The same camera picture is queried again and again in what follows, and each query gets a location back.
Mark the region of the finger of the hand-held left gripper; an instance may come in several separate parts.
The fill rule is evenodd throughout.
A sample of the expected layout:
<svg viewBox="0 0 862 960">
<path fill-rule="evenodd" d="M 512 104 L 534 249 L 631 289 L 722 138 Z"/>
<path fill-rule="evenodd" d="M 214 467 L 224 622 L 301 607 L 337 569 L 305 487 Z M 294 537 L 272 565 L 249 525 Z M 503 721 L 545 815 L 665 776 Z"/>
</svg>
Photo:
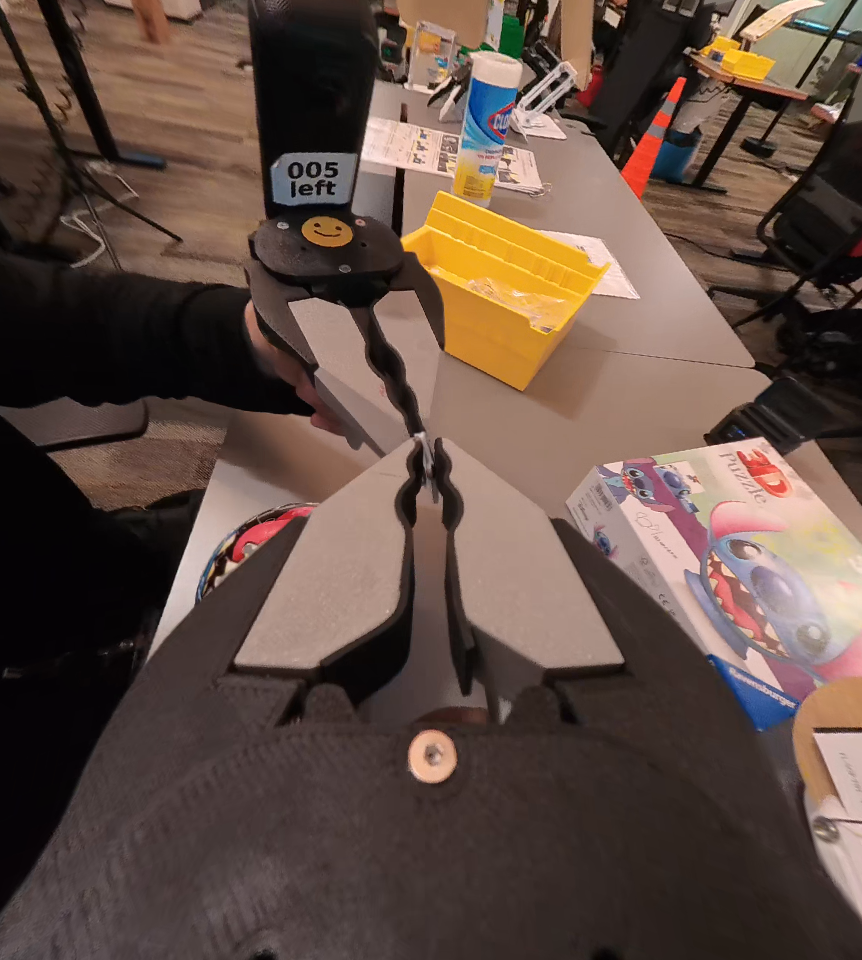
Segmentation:
<svg viewBox="0 0 862 960">
<path fill-rule="evenodd" d="M 408 429 L 413 434 L 421 430 L 419 410 L 403 362 L 378 328 L 375 306 L 372 311 L 353 312 L 345 306 L 311 298 L 296 302 L 293 315 L 317 364 L 313 374 L 317 392 L 340 419 L 354 450 L 366 446 L 379 457 L 392 451 L 371 448 L 371 416 L 376 413 L 370 403 L 374 374 L 385 382 L 389 399 L 403 415 Z"/>
<path fill-rule="evenodd" d="M 414 291 L 392 291 L 375 306 L 378 328 L 400 356 L 408 385 L 416 399 L 424 427 L 431 425 L 431 414 L 441 349 Z M 385 382 L 375 373 L 370 385 L 370 402 L 376 413 L 371 416 L 371 448 L 394 450 L 413 434 L 404 417 L 389 399 Z"/>
</svg>

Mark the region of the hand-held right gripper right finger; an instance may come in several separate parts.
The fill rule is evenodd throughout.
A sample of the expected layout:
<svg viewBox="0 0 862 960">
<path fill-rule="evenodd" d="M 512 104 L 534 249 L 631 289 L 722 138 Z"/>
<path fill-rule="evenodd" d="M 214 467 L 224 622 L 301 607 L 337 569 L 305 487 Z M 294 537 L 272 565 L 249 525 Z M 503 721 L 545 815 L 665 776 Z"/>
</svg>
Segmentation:
<svg viewBox="0 0 862 960">
<path fill-rule="evenodd" d="M 435 444 L 446 531 L 444 593 L 461 693 L 497 697 L 623 669 L 562 533 L 514 486 L 452 441 Z"/>
</svg>

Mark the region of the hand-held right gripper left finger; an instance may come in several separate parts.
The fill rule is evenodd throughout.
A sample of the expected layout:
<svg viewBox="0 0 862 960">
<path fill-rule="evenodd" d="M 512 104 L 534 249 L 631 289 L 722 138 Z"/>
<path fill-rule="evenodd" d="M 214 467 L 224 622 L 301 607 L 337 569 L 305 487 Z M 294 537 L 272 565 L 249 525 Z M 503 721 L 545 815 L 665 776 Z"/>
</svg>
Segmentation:
<svg viewBox="0 0 862 960">
<path fill-rule="evenodd" d="M 236 671 L 341 688 L 359 705 L 405 665 L 413 622 L 414 439 L 306 518 Z"/>
</svg>

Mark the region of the blue monster puzzle ball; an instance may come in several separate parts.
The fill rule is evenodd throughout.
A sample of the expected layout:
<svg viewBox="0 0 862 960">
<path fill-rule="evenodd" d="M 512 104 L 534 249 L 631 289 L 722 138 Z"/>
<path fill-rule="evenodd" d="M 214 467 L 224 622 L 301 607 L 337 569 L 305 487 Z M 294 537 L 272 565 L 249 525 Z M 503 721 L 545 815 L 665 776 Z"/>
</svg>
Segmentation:
<svg viewBox="0 0 862 960">
<path fill-rule="evenodd" d="M 210 555 L 197 581 L 198 604 L 263 544 L 272 540 L 292 521 L 304 519 L 317 509 L 315 502 L 286 503 L 263 510 L 227 534 Z"/>
</svg>

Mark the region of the small pale puzzle piece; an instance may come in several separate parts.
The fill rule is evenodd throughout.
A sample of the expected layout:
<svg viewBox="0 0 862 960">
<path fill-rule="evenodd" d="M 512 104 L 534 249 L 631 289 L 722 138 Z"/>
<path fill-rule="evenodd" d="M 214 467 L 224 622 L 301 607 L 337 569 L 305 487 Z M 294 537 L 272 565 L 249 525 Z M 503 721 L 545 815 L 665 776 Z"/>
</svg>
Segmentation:
<svg viewBox="0 0 862 960">
<path fill-rule="evenodd" d="M 420 449 L 420 469 L 418 472 L 420 487 L 428 493 L 433 504 L 439 505 L 440 494 L 437 487 L 435 444 L 426 430 L 415 432 L 413 434 L 413 440 Z"/>
</svg>

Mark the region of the person's left forearm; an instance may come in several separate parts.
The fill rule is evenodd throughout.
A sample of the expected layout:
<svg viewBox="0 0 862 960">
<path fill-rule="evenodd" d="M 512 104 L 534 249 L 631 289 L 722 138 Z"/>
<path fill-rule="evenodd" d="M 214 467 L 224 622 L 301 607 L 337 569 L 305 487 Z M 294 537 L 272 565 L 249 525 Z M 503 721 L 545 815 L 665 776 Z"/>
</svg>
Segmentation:
<svg viewBox="0 0 862 960">
<path fill-rule="evenodd" d="M 74 270 L 0 250 L 0 406 L 187 397 L 310 416 L 262 366 L 243 289 Z"/>
</svg>

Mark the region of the colourful puzzle box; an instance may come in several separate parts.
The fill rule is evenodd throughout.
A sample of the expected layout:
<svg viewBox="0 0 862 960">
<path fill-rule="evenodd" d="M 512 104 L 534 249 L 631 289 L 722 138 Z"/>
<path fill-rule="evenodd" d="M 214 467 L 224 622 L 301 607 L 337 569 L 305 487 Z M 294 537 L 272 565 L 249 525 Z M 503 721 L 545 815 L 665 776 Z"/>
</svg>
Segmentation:
<svg viewBox="0 0 862 960">
<path fill-rule="evenodd" d="M 862 677 L 862 544 L 766 439 L 596 465 L 566 505 L 758 732 Z"/>
</svg>

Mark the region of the person's left hand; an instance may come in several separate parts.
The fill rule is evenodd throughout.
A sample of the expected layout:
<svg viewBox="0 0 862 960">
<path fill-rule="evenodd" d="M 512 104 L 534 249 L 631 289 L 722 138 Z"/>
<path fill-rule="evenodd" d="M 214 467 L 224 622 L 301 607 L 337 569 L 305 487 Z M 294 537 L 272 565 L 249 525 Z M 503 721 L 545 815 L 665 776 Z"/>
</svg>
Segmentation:
<svg viewBox="0 0 862 960">
<path fill-rule="evenodd" d="M 251 300 L 245 306 L 244 324 L 250 352 L 262 374 L 267 378 L 288 385 L 294 395 L 311 408 L 312 413 L 308 414 L 308 417 L 312 426 L 332 435 L 346 438 L 345 429 L 340 419 L 317 393 L 317 389 L 304 367 L 291 354 L 282 351 L 265 337 L 260 329 L 258 316 Z"/>
</svg>

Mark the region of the yellow plastic bin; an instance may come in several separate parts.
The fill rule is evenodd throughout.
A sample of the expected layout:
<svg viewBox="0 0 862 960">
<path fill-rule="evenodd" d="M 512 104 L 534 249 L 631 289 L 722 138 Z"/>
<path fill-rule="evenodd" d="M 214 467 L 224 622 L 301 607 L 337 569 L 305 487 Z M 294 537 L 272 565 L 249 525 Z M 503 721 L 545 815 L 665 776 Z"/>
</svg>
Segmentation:
<svg viewBox="0 0 862 960">
<path fill-rule="evenodd" d="M 602 275 L 583 252 L 443 191 L 402 245 L 437 283 L 445 351 L 519 391 L 566 337 Z M 521 314 L 467 289 L 482 278 L 565 301 L 565 322 L 552 333 L 531 328 Z"/>
</svg>

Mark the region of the clear plastic bag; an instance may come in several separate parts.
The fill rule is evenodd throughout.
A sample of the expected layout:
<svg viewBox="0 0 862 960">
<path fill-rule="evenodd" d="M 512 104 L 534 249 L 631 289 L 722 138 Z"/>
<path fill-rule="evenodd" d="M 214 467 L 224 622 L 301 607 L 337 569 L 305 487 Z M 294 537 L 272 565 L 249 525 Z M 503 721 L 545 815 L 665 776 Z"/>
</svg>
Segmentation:
<svg viewBox="0 0 862 960">
<path fill-rule="evenodd" d="M 489 277 L 471 279 L 466 285 L 470 292 L 521 314 L 541 333 L 552 333 L 565 322 L 567 303 L 558 297 L 519 290 Z"/>
</svg>

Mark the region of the printed instruction sheets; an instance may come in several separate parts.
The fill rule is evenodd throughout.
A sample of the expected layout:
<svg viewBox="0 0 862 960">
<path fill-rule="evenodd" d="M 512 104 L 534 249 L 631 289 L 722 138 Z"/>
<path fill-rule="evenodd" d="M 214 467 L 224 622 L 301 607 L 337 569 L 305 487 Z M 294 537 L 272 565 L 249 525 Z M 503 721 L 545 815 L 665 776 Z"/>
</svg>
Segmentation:
<svg viewBox="0 0 862 960">
<path fill-rule="evenodd" d="M 461 138 L 457 133 L 377 117 L 367 121 L 362 153 L 365 163 L 452 180 L 460 156 Z M 548 192 L 531 150 L 505 145 L 489 162 L 469 163 L 468 168 L 485 178 L 493 177 L 496 188 L 534 197 Z"/>
</svg>

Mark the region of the clear acrylic stand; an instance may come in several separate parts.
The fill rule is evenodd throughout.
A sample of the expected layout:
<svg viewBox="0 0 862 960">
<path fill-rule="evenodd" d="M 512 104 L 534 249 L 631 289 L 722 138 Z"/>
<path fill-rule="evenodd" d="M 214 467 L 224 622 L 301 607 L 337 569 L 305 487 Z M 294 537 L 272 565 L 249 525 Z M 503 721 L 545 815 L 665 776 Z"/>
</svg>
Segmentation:
<svg viewBox="0 0 862 960">
<path fill-rule="evenodd" d="M 419 20 L 410 30 L 410 58 L 405 86 L 430 93 L 448 80 L 458 49 L 458 35 L 436 23 Z"/>
</svg>

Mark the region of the white wipes canister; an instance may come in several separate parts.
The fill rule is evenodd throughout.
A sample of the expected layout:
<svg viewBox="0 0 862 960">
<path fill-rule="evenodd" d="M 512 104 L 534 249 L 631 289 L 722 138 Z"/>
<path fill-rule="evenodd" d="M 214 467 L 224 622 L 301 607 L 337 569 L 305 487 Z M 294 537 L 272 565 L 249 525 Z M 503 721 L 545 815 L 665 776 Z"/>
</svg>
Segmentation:
<svg viewBox="0 0 862 960">
<path fill-rule="evenodd" d="M 520 61 L 506 54 L 478 51 L 471 56 L 451 191 L 485 209 L 496 184 L 522 72 Z"/>
</svg>

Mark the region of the white paper sheet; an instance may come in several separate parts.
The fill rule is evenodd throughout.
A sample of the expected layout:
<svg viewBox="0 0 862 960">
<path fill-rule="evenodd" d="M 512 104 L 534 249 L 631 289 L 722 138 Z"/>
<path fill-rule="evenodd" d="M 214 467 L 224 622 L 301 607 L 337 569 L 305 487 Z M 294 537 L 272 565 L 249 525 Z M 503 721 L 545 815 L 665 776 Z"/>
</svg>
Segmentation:
<svg viewBox="0 0 862 960">
<path fill-rule="evenodd" d="M 629 281 L 616 256 L 611 253 L 602 239 L 561 231 L 541 230 L 540 232 L 584 253 L 588 262 L 602 274 L 593 291 L 594 296 L 628 301 L 640 299 L 640 294 Z"/>
</svg>

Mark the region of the black floor stand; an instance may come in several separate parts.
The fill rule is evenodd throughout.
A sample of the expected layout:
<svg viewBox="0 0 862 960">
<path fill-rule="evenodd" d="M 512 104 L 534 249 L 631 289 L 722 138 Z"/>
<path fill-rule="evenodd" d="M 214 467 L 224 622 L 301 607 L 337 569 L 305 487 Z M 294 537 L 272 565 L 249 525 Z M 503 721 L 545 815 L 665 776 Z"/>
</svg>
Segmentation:
<svg viewBox="0 0 862 960">
<path fill-rule="evenodd" d="M 58 92 L 65 95 L 68 107 L 79 107 L 94 145 L 93 150 L 70 146 L 65 137 L 66 116 L 51 107 L 17 39 L 5 4 L 0 2 L 0 35 L 20 76 L 18 90 L 29 100 L 44 124 L 50 141 L 50 160 L 54 162 L 57 172 L 57 208 L 53 223 L 45 229 L 41 243 L 49 244 L 53 233 L 64 226 L 82 234 L 95 245 L 91 253 L 73 264 L 75 269 L 90 267 L 105 258 L 113 270 L 120 272 L 124 266 L 107 232 L 101 210 L 117 210 L 173 243 L 180 244 L 182 238 L 160 222 L 137 211 L 130 204 L 138 197 L 136 192 L 130 190 L 126 198 L 119 197 L 105 186 L 104 181 L 113 179 L 124 186 L 120 166 L 163 172 L 168 163 L 159 155 L 124 150 L 118 145 L 85 65 L 77 35 L 65 17 L 61 2 L 35 2 L 34 5 L 43 18 L 61 67 L 63 84 Z"/>
</svg>

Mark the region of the black electronic device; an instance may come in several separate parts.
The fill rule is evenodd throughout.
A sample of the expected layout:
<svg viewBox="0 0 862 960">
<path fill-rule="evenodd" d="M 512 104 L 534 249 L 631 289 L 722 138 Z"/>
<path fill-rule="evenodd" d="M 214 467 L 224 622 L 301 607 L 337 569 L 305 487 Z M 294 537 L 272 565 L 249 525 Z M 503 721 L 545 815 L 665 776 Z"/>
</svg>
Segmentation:
<svg viewBox="0 0 862 960">
<path fill-rule="evenodd" d="M 708 446 L 761 438 L 779 453 L 799 449 L 809 437 L 795 418 L 801 385 L 791 377 L 774 380 L 753 400 L 727 413 L 703 437 Z"/>
</svg>

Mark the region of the orange traffic cone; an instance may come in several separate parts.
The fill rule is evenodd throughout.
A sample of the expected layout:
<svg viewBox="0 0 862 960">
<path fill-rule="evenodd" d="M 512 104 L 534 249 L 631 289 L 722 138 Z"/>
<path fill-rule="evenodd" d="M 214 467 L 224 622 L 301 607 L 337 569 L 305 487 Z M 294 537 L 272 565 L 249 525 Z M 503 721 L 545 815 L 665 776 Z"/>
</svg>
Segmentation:
<svg viewBox="0 0 862 960">
<path fill-rule="evenodd" d="M 621 170 L 621 176 L 631 192 L 639 200 L 643 199 L 644 192 L 653 173 L 653 167 L 660 153 L 665 135 L 675 116 L 680 96 L 685 89 L 686 78 L 676 79 L 660 109 L 632 150 L 627 162 Z"/>
</svg>

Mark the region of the blue bin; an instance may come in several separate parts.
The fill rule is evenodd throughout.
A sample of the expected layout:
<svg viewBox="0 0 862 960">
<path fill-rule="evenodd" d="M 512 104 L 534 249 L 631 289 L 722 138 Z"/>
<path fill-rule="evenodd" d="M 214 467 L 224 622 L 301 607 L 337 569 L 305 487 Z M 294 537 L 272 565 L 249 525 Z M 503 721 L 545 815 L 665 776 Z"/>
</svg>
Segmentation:
<svg viewBox="0 0 862 960">
<path fill-rule="evenodd" d="M 653 165 L 651 180 L 679 185 L 701 146 L 702 130 L 696 126 L 690 131 L 670 129 L 663 140 Z"/>
</svg>

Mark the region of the wooden clipboard stand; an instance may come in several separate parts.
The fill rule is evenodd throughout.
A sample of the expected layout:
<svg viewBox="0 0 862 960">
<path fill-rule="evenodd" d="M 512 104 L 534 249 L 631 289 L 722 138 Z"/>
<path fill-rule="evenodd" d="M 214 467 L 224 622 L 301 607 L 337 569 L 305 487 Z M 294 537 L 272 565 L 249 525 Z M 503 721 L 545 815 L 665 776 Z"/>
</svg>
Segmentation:
<svg viewBox="0 0 862 960">
<path fill-rule="evenodd" d="M 843 679 L 818 690 L 801 706 L 793 729 L 797 767 L 804 785 L 808 826 L 819 858 L 832 877 L 817 850 L 811 823 L 817 801 L 828 797 L 831 788 L 830 775 L 824 767 L 814 739 L 819 728 L 862 729 L 862 678 Z"/>
</svg>

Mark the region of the desk with black legs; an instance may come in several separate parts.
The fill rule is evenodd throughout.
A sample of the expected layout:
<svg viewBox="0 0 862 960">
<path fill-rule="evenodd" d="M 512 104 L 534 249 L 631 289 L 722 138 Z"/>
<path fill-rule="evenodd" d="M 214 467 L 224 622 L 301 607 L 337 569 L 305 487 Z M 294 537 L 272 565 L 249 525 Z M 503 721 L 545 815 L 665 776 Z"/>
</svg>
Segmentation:
<svg viewBox="0 0 862 960">
<path fill-rule="evenodd" d="M 736 92 L 738 102 L 725 122 L 717 139 L 710 148 L 704 162 L 697 173 L 681 186 L 691 189 L 708 191 L 712 194 L 725 195 L 727 189 L 710 183 L 710 177 L 725 152 L 725 149 L 735 137 L 739 127 L 744 122 L 749 109 L 758 106 L 765 109 L 775 109 L 777 116 L 791 104 L 806 103 L 808 93 L 796 87 L 784 87 L 767 79 L 743 78 L 725 71 L 721 63 L 713 61 L 701 54 L 689 54 L 689 61 L 703 78 L 723 84 L 726 89 Z"/>
</svg>

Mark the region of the black mesh chair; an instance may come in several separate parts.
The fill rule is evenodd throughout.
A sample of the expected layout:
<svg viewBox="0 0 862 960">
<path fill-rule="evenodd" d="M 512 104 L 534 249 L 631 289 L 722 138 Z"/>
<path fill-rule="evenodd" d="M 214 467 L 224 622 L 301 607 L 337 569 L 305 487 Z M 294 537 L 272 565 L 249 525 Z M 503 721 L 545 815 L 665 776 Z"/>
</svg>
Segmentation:
<svg viewBox="0 0 862 960">
<path fill-rule="evenodd" d="M 733 329 L 757 321 L 784 318 L 775 335 L 784 360 L 778 365 L 757 363 L 771 378 L 800 364 L 804 344 L 827 330 L 819 314 L 798 300 L 806 285 L 827 292 L 850 288 L 862 279 L 862 257 L 849 252 L 862 239 L 862 119 L 851 119 L 848 106 L 816 158 L 797 183 L 765 215 L 757 229 L 764 254 L 758 263 L 792 273 L 796 280 L 780 294 L 746 287 L 711 285 L 707 294 L 752 300 L 756 309 Z M 852 292 L 845 311 L 862 301 L 862 289 Z"/>
</svg>

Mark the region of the small yellow bin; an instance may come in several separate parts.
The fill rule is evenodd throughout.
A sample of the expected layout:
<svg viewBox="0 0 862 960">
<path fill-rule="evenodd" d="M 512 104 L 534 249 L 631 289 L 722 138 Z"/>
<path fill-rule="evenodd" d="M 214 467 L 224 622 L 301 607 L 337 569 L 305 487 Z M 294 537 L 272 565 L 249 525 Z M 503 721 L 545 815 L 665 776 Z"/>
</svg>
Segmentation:
<svg viewBox="0 0 862 960">
<path fill-rule="evenodd" d="M 757 54 L 749 42 L 718 36 L 700 51 L 700 56 L 721 71 L 740 79 L 763 81 L 768 78 L 775 59 Z"/>
</svg>

